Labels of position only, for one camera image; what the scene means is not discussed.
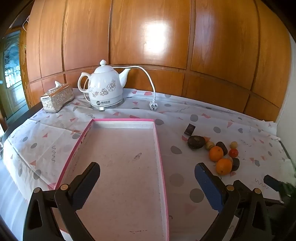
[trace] pink tray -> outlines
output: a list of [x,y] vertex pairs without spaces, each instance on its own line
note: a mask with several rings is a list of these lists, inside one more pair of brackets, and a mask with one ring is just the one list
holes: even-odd
[[[77,215],[93,238],[168,241],[165,183],[154,120],[92,120],[56,186],[69,184],[92,161],[100,165],[101,175]],[[57,221],[66,230],[58,215]]]

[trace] kettle spout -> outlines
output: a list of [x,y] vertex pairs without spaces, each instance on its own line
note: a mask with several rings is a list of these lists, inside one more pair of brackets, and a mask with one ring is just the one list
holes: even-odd
[[120,81],[120,84],[121,84],[121,87],[123,88],[126,84],[126,81],[127,81],[127,78],[128,78],[128,72],[130,71],[131,69],[125,69],[124,71],[122,71],[120,74],[119,74],[119,81]]

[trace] table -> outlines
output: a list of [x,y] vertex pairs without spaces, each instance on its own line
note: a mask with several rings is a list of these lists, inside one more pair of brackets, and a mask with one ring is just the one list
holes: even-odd
[[[55,188],[62,168],[77,139],[94,118],[154,119],[166,183],[170,239],[199,240],[209,228],[217,211],[205,198],[194,176],[199,162],[215,173],[214,163],[204,148],[188,148],[184,131],[189,123],[196,126],[193,135],[206,136],[226,146],[237,141],[240,167],[220,177],[224,184],[241,180],[251,190],[260,188],[266,198],[279,199],[279,194],[263,183],[269,174],[281,181],[294,182],[294,169],[286,156],[276,123],[264,122],[244,114],[190,100],[157,93],[158,109],[152,112],[152,93],[124,89],[125,102],[117,109],[99,112],[90,109],[83,94],[74,89],[75,99],[55,114],[39,110],[16,128],[4,143],[3,162],[24,198],[32,191]],[[229,240],[237,219],[225,236]]]

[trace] silver tissue box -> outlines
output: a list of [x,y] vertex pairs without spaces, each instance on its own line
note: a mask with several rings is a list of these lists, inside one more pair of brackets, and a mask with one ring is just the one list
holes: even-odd
[[69,84],[55,81],[55,88],[48,90],[40,97],[46,113],[57,113],[62,107],[74,99],[73,89]]

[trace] red tomato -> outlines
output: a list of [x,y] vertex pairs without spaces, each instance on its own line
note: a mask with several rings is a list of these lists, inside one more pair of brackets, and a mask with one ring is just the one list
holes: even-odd
[[230,155],[230,157],[232,157],[232,158],[237,157],[238,154],[239,154],[239,151],[238,151],[237,149],[230,149],[230,151],[229,151],[229,155]]

